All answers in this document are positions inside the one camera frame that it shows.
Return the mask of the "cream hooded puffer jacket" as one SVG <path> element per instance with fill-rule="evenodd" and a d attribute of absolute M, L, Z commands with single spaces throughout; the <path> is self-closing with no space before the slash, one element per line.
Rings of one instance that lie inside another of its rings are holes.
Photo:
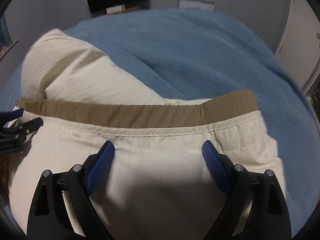
<path fill-rule="evenodd" d="M 106 141 L 114 161 L 91 201 L 116 239 L 205 235 L 225 202 L 202 157 L 205 141 L 251 172 L 273 170 L 285 187 L 277 143 L 250 90 L 165 99 L 100 49 L 53 29 L 26 54 L 21 93 L 20 123 L 43 120 L 9 161 L 10 207 L 22 230 L 42 172 L 68 171 Z"/>

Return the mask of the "wooden shelf at left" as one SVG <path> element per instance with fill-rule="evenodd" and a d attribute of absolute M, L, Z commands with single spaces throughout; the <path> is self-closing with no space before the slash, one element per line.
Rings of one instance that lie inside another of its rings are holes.
<path fill-rule="evenodd" d="M 15 40 L 14 42 L 12 42 L 11 45 L 9 46 L 3 46 L 3 48 L 1 49 L 1 53 L 0 53 L 0 61 L 2 61 L 2 59 L 7 55 L 7 53 L 19 42 L 19 39 Z"/>

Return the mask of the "white box on desk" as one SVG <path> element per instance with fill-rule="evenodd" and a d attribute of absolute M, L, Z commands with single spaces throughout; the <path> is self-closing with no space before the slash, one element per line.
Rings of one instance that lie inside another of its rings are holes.
<path fill-rule="evenodd" d="M 117 14 L 125 11 L 125 5 L 116 5 L 106 9 L 107 14 Z"/>

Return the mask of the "blue fleece bed blanket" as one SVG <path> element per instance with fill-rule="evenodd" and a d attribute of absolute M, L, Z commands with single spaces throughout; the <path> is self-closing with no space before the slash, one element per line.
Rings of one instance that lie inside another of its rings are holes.
<path fill-rule="evenodd" d="M 272 51 L 243 23 L 220 12 L 168 9 L 101 16 L 65 33 L 99 48 L 165 98 L 251 90 L 278 143 L 289 210 L 298 215 L 316 205 L 319 134 L 311 108 Z"/>

